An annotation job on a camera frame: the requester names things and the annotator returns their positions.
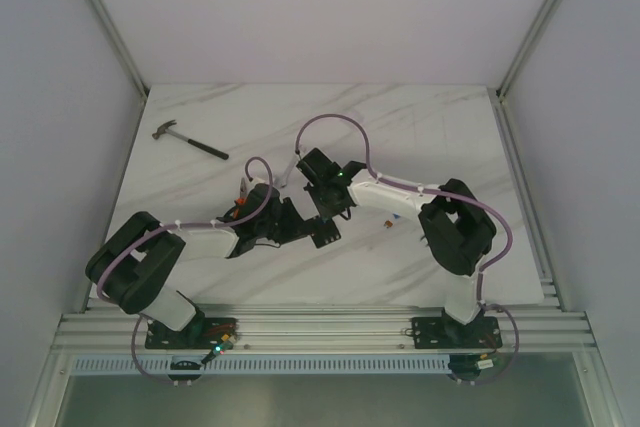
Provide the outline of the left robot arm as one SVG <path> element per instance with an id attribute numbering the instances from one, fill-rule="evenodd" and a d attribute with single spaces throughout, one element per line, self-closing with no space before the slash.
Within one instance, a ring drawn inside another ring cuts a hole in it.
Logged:
<path id="1" fill-rule="evenodd" d="M 196 304 L 167 285 L 186 247 L 177 231 L 203 233 L 205 245 L 216 257 L 234 259 L 261 240 L 280 247 L 309 237 L 316 247 L 322 247 L 321 229 L 328 225 L 319 216 L 303 219 L 290 198 L 258 183 L 209 223 L 163 225 L 146 211 L 135 213 L 90 258 L 85 275 L 102 300 L 151 322 L 146 347 L 214 348 L 223 335 L 235 333 L 236 322 L 206 317 Z"/>

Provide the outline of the black fuse box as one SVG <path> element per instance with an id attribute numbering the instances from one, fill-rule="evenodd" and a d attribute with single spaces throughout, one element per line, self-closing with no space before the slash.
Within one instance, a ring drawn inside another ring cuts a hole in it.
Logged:
<path id="1" fill-rule="evenodd" d="M 314 245 L 320 249 L 341 239 L 337 225 L 332 219 L 315 217 L 308 223 L 309 236 Z"/>

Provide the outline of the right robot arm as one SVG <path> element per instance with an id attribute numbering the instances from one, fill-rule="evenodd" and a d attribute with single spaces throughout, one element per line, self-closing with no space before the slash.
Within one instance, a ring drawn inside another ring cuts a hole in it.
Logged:
<path id="1" fill-rule="evenodd" d="M 478 334 L 478 268 L 490 252 L 497 229 L 486 212 L 468 202 L 464 182 L 451 179 L 429 194 L 425 187 L 400 188 L 396 181 L 374 176 L 363 162 L 345 166 L 312 149 L 296 168 L 307 179 L 309 193 L 323 218 L 348 218 L 355 207 L 384 210 L 416 222 L 431 255 L 447 272 L 443 334 L 464 346 Z"/>

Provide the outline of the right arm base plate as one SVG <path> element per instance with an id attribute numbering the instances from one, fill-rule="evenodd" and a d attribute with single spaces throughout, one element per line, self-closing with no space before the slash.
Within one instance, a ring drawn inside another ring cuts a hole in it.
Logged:
<path id="1" fill-rule="evenodd" d="M 498 320 L 483 315 L 466 325 L 447 314 L 414 317 L 408 334 L 414 347 L 422 350 L 494 350 L 503 346 Z"/>

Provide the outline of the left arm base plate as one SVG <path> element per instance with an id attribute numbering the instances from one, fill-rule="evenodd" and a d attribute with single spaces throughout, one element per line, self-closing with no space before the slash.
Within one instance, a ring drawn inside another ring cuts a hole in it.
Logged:
<path id="1" fill-rule="evenodd" d="M 149 350 L 210 350 L 233 336 L 237 319 L 233 317 L 196 317 L 183 330 L 173 331 L 158 321 L 148 325 L 145 348 Z"/>

